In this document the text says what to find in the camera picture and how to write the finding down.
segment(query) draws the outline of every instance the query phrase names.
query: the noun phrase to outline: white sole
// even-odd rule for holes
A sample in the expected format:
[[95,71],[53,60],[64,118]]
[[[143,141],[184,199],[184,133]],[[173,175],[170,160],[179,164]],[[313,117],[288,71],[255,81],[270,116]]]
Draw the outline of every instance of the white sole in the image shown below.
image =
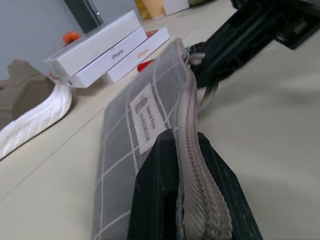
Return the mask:
[[69,87],[56,82],[50,96],[0,131],[0,160],[63,118],[72,102]]

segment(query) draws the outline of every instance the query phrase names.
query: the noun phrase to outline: gray zipper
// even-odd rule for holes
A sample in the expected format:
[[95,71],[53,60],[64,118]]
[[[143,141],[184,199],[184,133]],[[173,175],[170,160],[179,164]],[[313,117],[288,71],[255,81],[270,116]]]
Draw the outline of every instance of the gray zipper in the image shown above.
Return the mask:
[[177,40],[186,83],[177,111],[177,151],[180,182],[183,181],[183,223],[187,240],[230,240],[231,217],[227,204],[202,156],[197,133],[197,83],[185,61],[188,55]]

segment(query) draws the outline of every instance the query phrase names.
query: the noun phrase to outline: shoe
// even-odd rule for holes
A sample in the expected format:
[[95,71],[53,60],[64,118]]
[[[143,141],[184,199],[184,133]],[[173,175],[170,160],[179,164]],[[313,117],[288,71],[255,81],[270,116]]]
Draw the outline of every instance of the shoe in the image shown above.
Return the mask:
[[61,120],[71,107],[67,86],[53,82],[27,61],[13,60],[0,81],[0,161]]

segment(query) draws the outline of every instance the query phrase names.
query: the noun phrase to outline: black holder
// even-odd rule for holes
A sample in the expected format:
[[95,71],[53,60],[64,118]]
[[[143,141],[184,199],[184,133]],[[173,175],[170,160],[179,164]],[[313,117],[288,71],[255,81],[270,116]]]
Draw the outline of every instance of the black holder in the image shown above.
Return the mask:
[[[205,163],[229,208],[232,239],[262,240],[236,175],[202,133],[198,133],[198,140]],[[168,129],[158,136],[136,176],[128,240],[177,239],[178,186],[176,143],[172,130]]]
[[239,10],[202,46],[197,87],[216,86],[272,40],[296,49],[320,28],[319,13],[297,0],[232,0]]

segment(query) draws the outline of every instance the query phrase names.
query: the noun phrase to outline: white box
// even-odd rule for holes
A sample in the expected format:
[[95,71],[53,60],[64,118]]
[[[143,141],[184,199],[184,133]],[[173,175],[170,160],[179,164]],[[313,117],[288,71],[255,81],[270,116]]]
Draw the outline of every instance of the white box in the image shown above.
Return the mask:
[[87,88],[146,39],[146,32],[141,26],[75,75],[60,76],[59,79],[62,84],[73,88]]
[[189,0],[163,0],[163,8],[167,16],[188,9],[189,7]]
[[141,63],[148,56],[150,56],[151,53],[153,53],[162,44],[164,44],[169,38],[169,32],[166,27],[157,30],[155,34],[153,34],[151,37],[145,40],[140,46],[138,46],[124,59],[122,59],[107,73],[102,75],[101,79],[109,84],[117,83],[139,63]]
[[94,29],[43,62],[53,74],[71,77],[140,26],[135,12],[128,12]]

